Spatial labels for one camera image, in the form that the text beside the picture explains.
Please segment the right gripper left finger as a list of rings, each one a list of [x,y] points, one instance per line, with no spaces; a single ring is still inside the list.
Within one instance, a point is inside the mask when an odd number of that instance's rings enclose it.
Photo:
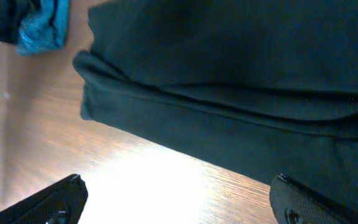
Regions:
[[[88,198],[85,182],[71,174],[0,212],[0,224],[77,224]]]

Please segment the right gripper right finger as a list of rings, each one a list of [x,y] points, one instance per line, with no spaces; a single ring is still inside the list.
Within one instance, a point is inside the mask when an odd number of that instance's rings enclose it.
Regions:
[[[270,186],[270,205],[279,224],[353,224],[358,212],[337,203],[285,174]]]

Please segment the black t-shirt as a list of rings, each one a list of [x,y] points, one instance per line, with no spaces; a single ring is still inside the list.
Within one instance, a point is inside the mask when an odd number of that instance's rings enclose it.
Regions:
[[[83,119],[358,213],[358,0],[108,1],[88,17]]]

